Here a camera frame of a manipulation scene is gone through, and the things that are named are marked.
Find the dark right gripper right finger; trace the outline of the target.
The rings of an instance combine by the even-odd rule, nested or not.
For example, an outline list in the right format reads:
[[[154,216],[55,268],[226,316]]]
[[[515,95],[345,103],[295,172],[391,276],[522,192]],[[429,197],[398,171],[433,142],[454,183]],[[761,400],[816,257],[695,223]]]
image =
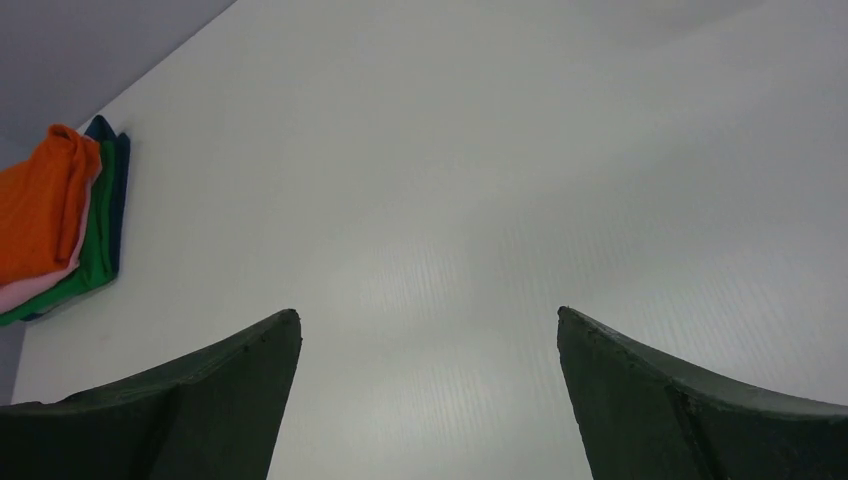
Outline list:
[[[843,479],[847,409],[756,387],[558,311],[560,364],[597,479]]]

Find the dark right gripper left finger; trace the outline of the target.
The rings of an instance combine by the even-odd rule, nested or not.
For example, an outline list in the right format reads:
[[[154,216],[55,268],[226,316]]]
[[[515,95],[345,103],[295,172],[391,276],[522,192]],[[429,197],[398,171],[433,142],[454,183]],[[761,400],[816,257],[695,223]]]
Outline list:
[[[283,310],[54,403],[1,410],[5,479],[263,479],[302,346]]]

